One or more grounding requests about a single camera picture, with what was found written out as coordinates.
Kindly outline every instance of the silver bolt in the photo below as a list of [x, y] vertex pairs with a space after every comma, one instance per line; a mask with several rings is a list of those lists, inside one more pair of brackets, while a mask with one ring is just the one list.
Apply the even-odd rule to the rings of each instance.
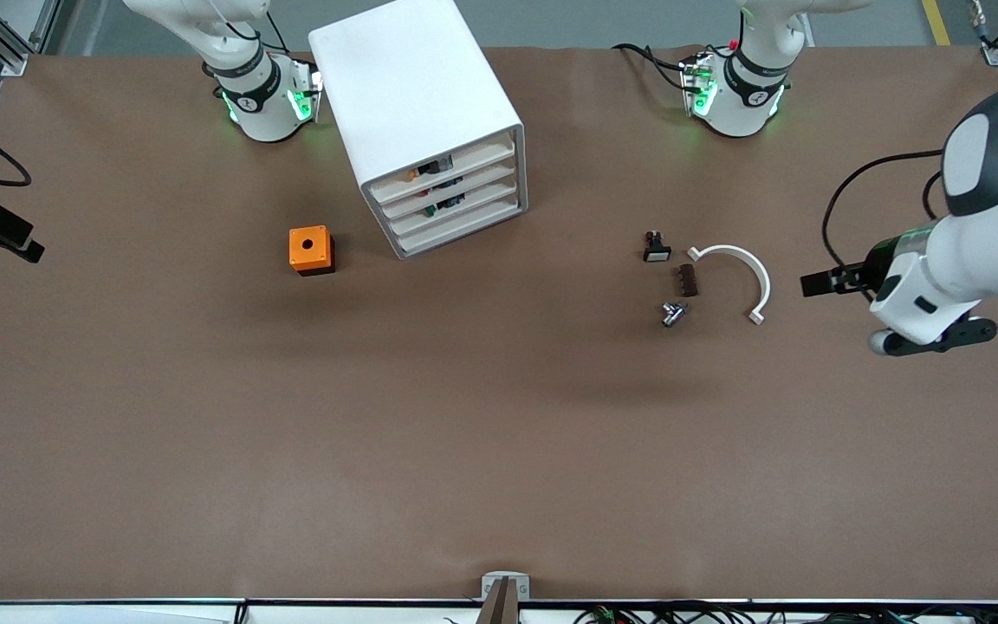
[[680, 317], [688, 313], [688, 304], [686, 303], [666, 303], [661, 305], [661, 309], [664, 311], [664, 320], [661, 321], [665, 327], [670, 328], [672, 325], [676, 325]]

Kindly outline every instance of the yellow tape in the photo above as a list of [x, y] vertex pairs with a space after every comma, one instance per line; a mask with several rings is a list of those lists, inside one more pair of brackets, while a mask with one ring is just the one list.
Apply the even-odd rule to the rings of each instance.
[[942, 21], [942, 11], [938, 10], [937, 0], [923, 0], [923, 11], [926, 12], [930, 32], [934, 35], [934, 43], [938, 46], [949, 46], [949, 33], [946, 32], [946, 23]]

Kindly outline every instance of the orange cube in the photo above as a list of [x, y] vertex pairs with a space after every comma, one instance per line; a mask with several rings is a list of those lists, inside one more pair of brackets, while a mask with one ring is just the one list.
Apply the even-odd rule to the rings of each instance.
[[334, 237], [325, 225], [290, 231], [288, 249], [292, 269], [300, 276], [324, 276], [337, 270], [334, 263]]

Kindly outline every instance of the white storage box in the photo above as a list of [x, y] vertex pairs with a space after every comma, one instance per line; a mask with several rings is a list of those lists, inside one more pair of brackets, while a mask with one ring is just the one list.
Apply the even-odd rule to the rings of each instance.
[[454, 1], [381, 5], [310, 32], [310, 50], [399, 257], [526, 211], [522, 120]]

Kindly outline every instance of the shelf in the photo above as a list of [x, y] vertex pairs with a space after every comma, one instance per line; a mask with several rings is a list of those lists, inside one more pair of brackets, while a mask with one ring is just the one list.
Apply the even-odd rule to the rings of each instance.
[[446, 218], [437, 224], [435, 228], [426, 228], [410, 237], [399, 239], [399, 248], [409, 256], [416, 250], [433, 248], [440, 244], [462, 237], [464, 234], [482, 230], [489, 225], [498, 224], [505, 218], [514, 217], [522, 208], [518, 205], [518, 198], [500, 198], [499, 201], [484, 203], [474, 209], [457, 214], [454, 218]]
[[412, 212], [424, 209], [427, 205], [434, 205], [439, 201], [454, 198], [460, 193], [476, 189], [478, 186], [487, 185], [490, 182], [506, 178], [507, 175], [514, 172], [515, 163], [512, 161], [485, 166], [483, 169], [464, 175], [463, 180], [453, 186], [449, 186], [447, 189], [433, 189], [426, 197], [419, 197], [417, 194], [411, 195], [409, 198], [403, 198], [403, 200], [399, 200], [391, 205], [380, 206], [380, 209], [393, 221], [396, 218], [403, 217], [405, 214], [411, 214]]
[[494, 165], [514, 154], [515, 143], [510, 138], [510, 134], [500, 134], [498, 137], [492, 137], [487, 141], [456, 150], [452, 153], [452, 169], [448, 171], [425, 173], [413, 180], [408, 179], [407, 172], [403, 171], [396, 177], [372, 182], [368, 186], [368, 192], [372, 194], [377, 203], [387, 205], [387, 203], [400, 200], [407, 195], [431, 189], [433, 186], [458, 177], [458, 175], [466, 175], [480, 169], [480, 167]]
[[464, 194], [464, 199], [458, 205], [438, 210], [433, 213], [433, 217], [427, 217], [426, 213], [419, 211], [399, 218], [399, 220], [392, 221], [392, 232], [395, 232], [396, 236], [405, 237], [418, 230], [441, 224], [441, 222], [447, 221], [449, 218], [454, 218], [457, 214], [475, 209], [476, 206], [483, 205], [483, 203], [507, 197], [507, 195], [514, 192], [514, 180], [508, 180], [506, 183], [498, 183], [498, 185], [477, 186], [475, 189], [468, 190]]

